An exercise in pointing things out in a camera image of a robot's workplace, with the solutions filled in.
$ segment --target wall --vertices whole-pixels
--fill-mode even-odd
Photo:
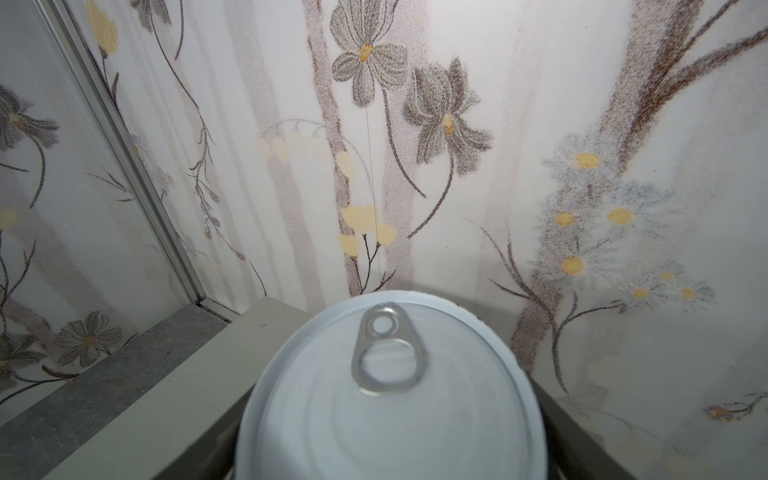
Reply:
[[[187,298],[34,2],[0,44],[1,425]]]
[[[638,477],[768,466],[768,5],[69,3],[216,301],[436,293]]]

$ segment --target silver pull tab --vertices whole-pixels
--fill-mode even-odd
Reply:
[[[380,318],[389,319],[391,322],[386,331],[380,332],[374,328],[374,321]],[[393,383],[380,382],[371,377],[362,367],[362,356],[369,348],[388,342],[405,343],[413,349],[413,355],[416,357],[416,371],[409,379]],[[355,355],[352,358],[352,377],[364,393],[380,396],[405,392],[419,383],[425,368],[426,351],[413,329],[408,314],[402,307],[396,303],[382,303],[362,316],[355,343]]]

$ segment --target pull tab hole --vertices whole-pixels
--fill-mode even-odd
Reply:
[[[400,383],[416,372],[416,355],[407,343],[384,342],[372,345],[361,358],[362,370],[382,383]]]
[[[371,322],[371,329],[376,336],[388,336],[395,329],[395,322],[388,316],[380,316]]]

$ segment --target gray marble surface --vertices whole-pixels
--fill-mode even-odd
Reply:
[[[187,305],[4,424],[0,478],[45,476],[225,326]]]

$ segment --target tin can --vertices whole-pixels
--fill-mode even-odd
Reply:
[[[530,382],[467,310],[371,293],[315,316],[275,355],[240,424],[236,480],[543,480]]]

